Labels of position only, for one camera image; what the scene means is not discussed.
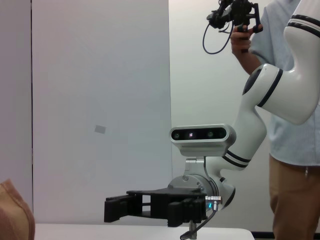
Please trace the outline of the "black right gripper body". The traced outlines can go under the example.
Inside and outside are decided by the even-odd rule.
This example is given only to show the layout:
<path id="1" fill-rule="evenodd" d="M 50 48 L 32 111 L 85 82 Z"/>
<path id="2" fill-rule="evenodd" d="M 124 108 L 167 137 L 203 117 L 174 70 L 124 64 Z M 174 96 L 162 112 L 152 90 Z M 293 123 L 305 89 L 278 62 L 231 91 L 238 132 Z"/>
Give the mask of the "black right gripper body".
<path id="1" fill-rule="evenodd" d="M 142 213 L 139 216 L 146 217 L 167 217 L 167 208 L 170 203 L 181 202 L 184 199 L 205 199 L 207 196 L 199 188 L 185 187 L 130 190 L 126 193 L 142 197 Z"/>

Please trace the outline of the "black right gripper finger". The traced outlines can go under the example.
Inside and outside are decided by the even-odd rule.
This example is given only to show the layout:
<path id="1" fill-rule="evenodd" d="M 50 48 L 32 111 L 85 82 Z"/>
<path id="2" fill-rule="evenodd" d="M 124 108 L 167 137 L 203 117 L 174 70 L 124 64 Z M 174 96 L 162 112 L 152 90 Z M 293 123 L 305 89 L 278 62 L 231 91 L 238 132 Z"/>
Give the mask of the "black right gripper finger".
<path id="1" fill-rule="evenodd" d="M 104 201 L 104 222 L 112 223 L 125 216 L 139 216 L 143 210 L 143 198 L 137 195 L 121 195 Z"/>
<path id="2" fill-rule="evenodd" d="M 172 202 L 167 207 L 167 226 L 179 227 L 190 221 L 198 224 L 207 218 L 206 200 L 204 198 L 186 198 Z"/>

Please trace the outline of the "person bare hand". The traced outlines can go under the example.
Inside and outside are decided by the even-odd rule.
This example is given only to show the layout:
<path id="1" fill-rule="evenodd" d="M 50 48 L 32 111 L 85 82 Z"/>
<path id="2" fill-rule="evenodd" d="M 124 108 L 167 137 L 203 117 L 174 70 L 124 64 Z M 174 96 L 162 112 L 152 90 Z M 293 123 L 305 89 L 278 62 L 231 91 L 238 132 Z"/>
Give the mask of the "person bare hand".
<path id="1" fill-rule="evenodd" d="M 253 33 L 258 33 L 263 30 L 263 25 L 259 24 L 253 28 L 248 28 L 247 25 L 238 25 L 236 26 L 231 33 L 230 43 L 232 53 L 238 57 L 241 54 L 249 52 L 251 45 L 251 36 Z"/>

